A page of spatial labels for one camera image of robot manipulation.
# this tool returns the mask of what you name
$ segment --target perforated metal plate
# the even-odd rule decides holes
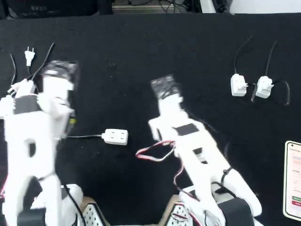
[[[193,219],[184,206],[174,204],[174,209],[170,213],[165,226],[193,226]]]
[[[105,226],[101,216],[98,214],[95,205],[88,204],[85,211],[83,212],[86,226]]]

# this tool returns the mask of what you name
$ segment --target phone screen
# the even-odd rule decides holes
[[[301,221],[301,144],[285,143],[283,214]]]

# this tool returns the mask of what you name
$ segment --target white plug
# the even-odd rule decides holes
[[[260,77],[257,82],[257,91],[255,95],[264,99],[268,98],[271,95],[271,90],[274,86],[272,82],[272,79],[268,76]]]
[[[34,55],[36,53],[33,51],[34,49],[32,48],[32,51],[29,51],[29,47],[27,47],[27,50],[24,52],[25,53],[25,58],[26,58],[26,66],[30,67],[32,65],[32,60],[34,58]]]
[[[16,83],[12,84],[8,90],[8,93],[11,93],[12,91],[17,92],[19,90],[19,88],[25,83],[27,83],[27,79],[23,79],[20,82],[16,82]]]
[[[242,75],[234,74],[231,77],[231,93],[234,97],[243,97],[246,94],[248,84]]]
[[[31,81],[31,80],[29,80],[27,82],[22,81],[21,85],[15,95],[15,98],[32,94],[32,93],[34,93],[35,89],[36,89],[36,86],[34,85],[33,81]]]
[[[128,132],[123,129],[106,129],[102,139],[111,145],[127,145]]]

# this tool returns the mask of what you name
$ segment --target black table surface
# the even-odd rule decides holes
[[[17,80],[27,76],[24,51],[34,47],[37,69],[52,42],[50,59],[77,60],[81,68],[77,92],[77,124],[72,135],[127,129],[127,146],[100,138],[64,141],[56,171],[94,198],[114,225],[157,223],[172,194],[179,160],[162,163],[135,158],[154,143],[148,120],[158,116],[150,80],[173,73],[182,86],[186,107],[214,126],[221,150],[231,142],[229,162],[258,194],[265,225],[297,225],[282,214],[285,141],[301,141],[301,15],[143,15],[73,17],[0,21],[0,91],[9,87],[16,59]],[[269,49],[269,77],[285,79],[291,104],[283,106],[285,89],[273,88],[268,99],[250,102],[232,97],[230,78],[238,47],[253,39],[238,59],[238,73],[249,83],[263,75]],[[7,151],[0,130],[1,177]],[[166,148],[155,150],[167,152]],[[181,186],[190,185],[187,175]]]

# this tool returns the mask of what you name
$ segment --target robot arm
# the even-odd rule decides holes
[[[66,136],[74,110],[68,94],[73,90],[78,66],[75,63],[52,61],[42,71],[43,93],[33,94],[21,85],[15,98],[5,97],[5,140],[8,144],[8,178],[5,186],[3,213],[10,226],[62,226],[73,223],[76,212],[62,197],[61,183],[55,173],[56,146]],[[36,177],[42,187],[38,201],[31,210],[23,209],[23,199],[30,179]],[[75,199],[81,202],[82,191]]]
[[[253,217],[262,211],[259,200],[230,167],[204,125],[190,119],[181,108],[182,97],[173,77],[154,80],[151,85],[160,112],[149,121],[153,138],[175,141],[174,153],[194,185],[196,199],[180,193],[185,206],[205,226],[236,226],[242,222],[253,226]]]

